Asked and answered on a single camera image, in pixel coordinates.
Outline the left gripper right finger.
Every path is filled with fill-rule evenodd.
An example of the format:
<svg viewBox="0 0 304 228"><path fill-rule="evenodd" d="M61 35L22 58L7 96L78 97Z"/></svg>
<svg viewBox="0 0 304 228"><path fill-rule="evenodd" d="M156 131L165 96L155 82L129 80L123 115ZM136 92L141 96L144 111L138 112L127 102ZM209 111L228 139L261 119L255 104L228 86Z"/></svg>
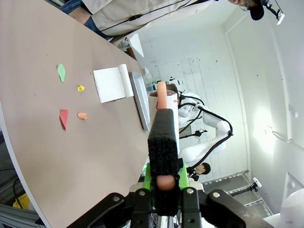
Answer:
<svg viewBox="0 0 304 228"><path fill-rule="evenodd" d="M217 228L246 228L247 209L223 190L206 194L187 180L184 162L178 163L179 197L183 228L201 228L205 219Z"/></svg>

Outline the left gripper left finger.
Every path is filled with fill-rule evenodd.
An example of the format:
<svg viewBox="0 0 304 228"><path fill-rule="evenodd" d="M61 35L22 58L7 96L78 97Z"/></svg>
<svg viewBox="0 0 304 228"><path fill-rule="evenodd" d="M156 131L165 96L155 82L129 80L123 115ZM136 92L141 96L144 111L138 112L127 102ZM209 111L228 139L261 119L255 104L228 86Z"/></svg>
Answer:
<svg viewBox="0 0 304 228"><path fill-rule="evenodd" d="M70 228L153 228L150 164L146 165L144 182L131 186L127 196L110 193L93 208L69 225Z"/></svg>

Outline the person's right hand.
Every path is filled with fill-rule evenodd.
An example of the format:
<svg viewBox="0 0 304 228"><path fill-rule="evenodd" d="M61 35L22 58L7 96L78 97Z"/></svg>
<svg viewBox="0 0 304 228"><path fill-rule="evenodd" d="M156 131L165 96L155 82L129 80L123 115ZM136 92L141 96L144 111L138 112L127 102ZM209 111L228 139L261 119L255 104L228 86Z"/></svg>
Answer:
<svg viewBox="0 0 304 228"><path fill-rule="evenodd" d="M84 8L77 8L68 15L83 25L91 18L91 14Z"/></svg>

